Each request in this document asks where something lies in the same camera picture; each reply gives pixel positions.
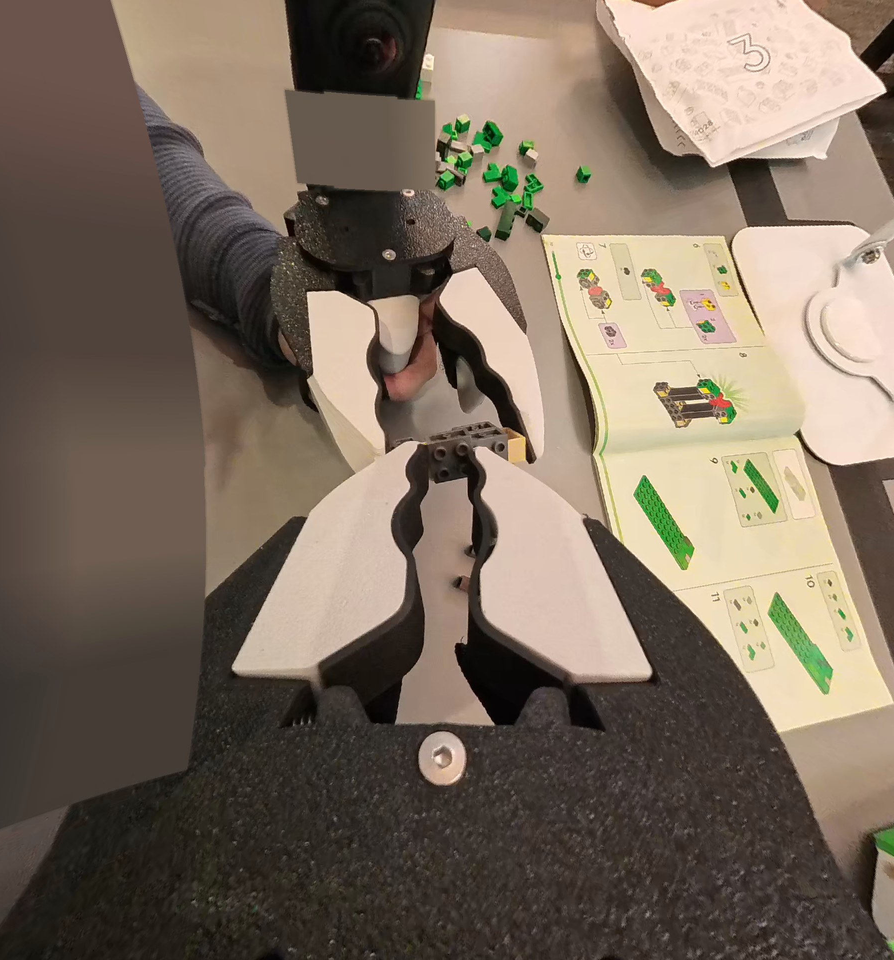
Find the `white stand base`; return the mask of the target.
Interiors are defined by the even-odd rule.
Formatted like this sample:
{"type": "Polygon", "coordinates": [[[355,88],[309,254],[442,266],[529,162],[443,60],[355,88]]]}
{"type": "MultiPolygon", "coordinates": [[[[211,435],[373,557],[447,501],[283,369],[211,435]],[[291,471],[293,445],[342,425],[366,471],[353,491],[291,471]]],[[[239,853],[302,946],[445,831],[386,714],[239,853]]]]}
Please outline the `white stand base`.
{"type": "Polygon", "coordinates": [[[833,466],[894,459],[894,218],[749,226],[733,258],[767,340],[804,403],[799,432],[833,466]]]}

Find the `dark grey brick assembly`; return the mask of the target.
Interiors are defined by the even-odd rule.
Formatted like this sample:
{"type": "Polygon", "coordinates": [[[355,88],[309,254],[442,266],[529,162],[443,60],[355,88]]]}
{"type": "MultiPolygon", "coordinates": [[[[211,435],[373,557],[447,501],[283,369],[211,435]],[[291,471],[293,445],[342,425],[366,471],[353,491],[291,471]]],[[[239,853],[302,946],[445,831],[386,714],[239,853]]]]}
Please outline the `dark grey brick assembly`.
{"type": "Polygon", "coordinates": [[[506,460],[511,450],[511,435],[489,421],[456,426],[428,437],[408,437],[394,441],[394,446],[417,440],[426,450],[429,480],[440,484],[466,478],[474,468],[474,451],[489,450],[506,460]]]}

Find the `person's left forearm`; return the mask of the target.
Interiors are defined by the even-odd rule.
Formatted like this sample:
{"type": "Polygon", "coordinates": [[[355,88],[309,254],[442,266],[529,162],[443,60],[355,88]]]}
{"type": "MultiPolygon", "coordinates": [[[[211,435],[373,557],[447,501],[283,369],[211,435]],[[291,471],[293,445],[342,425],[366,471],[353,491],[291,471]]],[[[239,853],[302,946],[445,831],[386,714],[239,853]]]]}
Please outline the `person's left forearm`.
{"type": "Polygon", "coordinates": [[[230,330],[256,363],[295,363],[270,294],[281,234],[213,171],[191,131],[137,92],[187,302],[230,330]]]}

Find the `white printed paper bag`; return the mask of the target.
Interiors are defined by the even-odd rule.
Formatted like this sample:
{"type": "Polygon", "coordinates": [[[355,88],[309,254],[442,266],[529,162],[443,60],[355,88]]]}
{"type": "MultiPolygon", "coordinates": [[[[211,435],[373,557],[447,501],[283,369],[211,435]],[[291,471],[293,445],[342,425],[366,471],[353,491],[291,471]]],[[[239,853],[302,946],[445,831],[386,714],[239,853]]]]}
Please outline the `white printed paper bag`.
{"type": "Polygon", "coordinates": [[[598,1],[596,9],[608,39],[712,168],[885,94],[848,35],[806,2],[598,1]]]}

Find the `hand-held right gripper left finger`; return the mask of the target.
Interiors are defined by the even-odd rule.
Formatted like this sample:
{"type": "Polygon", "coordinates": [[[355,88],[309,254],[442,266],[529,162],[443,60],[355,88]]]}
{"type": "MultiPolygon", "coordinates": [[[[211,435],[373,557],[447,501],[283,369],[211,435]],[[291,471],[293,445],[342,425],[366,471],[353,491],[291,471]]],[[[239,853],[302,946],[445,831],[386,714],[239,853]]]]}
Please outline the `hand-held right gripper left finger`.
{"type": "Polygon", "coordinates": [[[407,440],[330,492],[299,528],[233,673],[349,688],[371,721],[395,723],[424,647],[414,549],[428,489],[427,447],[407,440]]]}

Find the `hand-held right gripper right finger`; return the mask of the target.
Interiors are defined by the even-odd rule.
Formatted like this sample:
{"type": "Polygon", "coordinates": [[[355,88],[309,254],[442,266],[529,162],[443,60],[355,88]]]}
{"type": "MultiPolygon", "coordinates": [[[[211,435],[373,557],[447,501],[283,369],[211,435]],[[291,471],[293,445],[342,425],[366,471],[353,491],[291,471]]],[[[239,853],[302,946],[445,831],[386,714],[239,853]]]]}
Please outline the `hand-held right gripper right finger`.
{"type": "Polygon", "coordinates": [[[536,690],[643,684],[653,668],[590,523],[558,493],[487,447],[472,453],[474,566],[461,672],[490,720],[512,725],[536,690]]]}

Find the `green instruction booklet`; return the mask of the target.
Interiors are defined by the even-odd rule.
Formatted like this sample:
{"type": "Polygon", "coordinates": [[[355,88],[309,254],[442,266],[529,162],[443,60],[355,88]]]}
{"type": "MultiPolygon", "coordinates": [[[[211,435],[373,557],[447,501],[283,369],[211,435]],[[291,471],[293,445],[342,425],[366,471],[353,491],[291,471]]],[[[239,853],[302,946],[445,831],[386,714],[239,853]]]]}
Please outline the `green instruction booklet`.
{"type": "Polygon", "coordinates": [[[615,536],[784,733],[893,705],[798,438],[805,407],[725,238],[546,235],[615,536]]]}

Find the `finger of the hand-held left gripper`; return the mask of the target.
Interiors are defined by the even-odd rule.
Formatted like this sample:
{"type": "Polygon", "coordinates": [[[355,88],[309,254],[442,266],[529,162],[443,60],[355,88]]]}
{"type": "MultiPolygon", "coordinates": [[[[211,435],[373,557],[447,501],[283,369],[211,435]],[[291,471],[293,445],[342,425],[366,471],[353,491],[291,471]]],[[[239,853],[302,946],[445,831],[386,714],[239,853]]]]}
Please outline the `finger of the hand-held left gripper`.
{"type": "Polygon", "coordinates": [[[526,459],[544,452],[545,416],[538,372],[525,330],[480,270],[454,273],[433,309],[433,335],[461,410],[483,399],[500,423],[526,440],[526,459]]]}
{"type": "Polygon", "coordinates": [[[358,473],[385,454],[378,419],[381,385],[372,366],[377,315],[339,291],[309,292],[307,305],[309,388],[341,455],[358,473]]]}

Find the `person's left hand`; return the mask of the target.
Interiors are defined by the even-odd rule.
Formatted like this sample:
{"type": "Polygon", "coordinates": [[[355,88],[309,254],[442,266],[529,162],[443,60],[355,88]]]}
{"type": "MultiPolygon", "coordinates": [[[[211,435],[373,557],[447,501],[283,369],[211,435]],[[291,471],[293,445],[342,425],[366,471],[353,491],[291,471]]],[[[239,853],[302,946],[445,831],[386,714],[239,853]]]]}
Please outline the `person's left hand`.
{"type": "Polygon", "coordinates": [[[408,402],[420,394],[436,377],[439,369],[439,351],[433,336],[433,311],[437,294],[422,299],[418,306],[417,334],[406,366],[384,376],[385,390],[392,402],[408,402]]]}

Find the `pile of green bricks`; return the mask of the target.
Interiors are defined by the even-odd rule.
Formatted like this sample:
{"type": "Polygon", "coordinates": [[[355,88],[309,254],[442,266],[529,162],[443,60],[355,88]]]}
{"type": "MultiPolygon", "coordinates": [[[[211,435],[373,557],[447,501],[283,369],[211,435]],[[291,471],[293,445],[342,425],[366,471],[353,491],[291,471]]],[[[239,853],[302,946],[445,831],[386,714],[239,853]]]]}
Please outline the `pile of green bricks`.
{"type": "Polygon", "coordinates": [[[547,253],[601,270],[609,246],[597,226],[605,162],[603,70],[550,41],[438,30],[430,98],[435,133],[463,143],[455,182],[434,193],[509,266],[547,270],[547,253]]]}

